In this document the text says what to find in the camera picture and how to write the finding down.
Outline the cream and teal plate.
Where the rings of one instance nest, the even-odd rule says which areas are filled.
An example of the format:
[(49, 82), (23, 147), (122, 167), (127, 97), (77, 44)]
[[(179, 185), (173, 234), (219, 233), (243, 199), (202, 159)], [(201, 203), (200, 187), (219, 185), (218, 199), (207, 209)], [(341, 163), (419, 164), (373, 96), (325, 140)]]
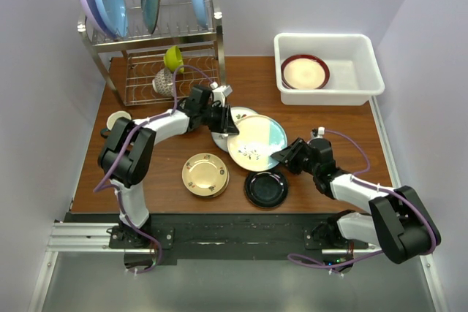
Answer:
[(273, 169), (278, 161), (271, 155), (287, 147), (287, 134), (274, 119), (265, 115), (249, 115), (236, 122), (238, 135), (227, 138), (233, 161), (245, 170), (262, 172)]

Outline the red rimmed cream plate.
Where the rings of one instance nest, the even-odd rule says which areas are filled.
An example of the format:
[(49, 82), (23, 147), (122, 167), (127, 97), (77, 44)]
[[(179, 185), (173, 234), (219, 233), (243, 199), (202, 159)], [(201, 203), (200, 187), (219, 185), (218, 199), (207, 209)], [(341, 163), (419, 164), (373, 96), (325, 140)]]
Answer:
[(326, 86), (330, 70), (320, 58), (309, 54), (297, 54), (281, 65), (282, 82), (290, 89), (316, 90)]

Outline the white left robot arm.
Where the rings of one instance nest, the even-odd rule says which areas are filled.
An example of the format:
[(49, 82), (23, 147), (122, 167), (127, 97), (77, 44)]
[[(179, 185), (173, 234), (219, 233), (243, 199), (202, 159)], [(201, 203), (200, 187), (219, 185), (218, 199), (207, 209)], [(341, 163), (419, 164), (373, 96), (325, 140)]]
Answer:
[(154, 146), (171, 137), (186, 134), (199, 126), (213, 133), (237, 135), (227, 97), (230, 85), (194, 85), (188, 97), (177, 100), (172, 108), (152, 117), (131, 120), (118, 118), (98, 156), (104, 172), (95, 192), (112, 188), (118, 200), (120, 220), (129, 226), (125, 238), (135, 248), (151, 241), (151, 230), (143, 191)]

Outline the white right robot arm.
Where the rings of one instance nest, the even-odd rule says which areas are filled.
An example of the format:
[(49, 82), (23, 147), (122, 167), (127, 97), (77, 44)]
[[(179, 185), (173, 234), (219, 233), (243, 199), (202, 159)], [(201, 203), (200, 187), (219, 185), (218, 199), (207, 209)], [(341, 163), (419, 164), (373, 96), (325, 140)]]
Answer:
[(374, 244), (389, 260), (401, 264), (431, 254), (441, 243), (441, 234), (414, 188), (381, 186), (344, 171), (336, 165), (327, 139), (298, 138), (271, 156), (293, 174), (309, 173), (321, 194), (360, 208), (343, 213), (326, 229), (330, 246), (343, 248), (351, 240)]

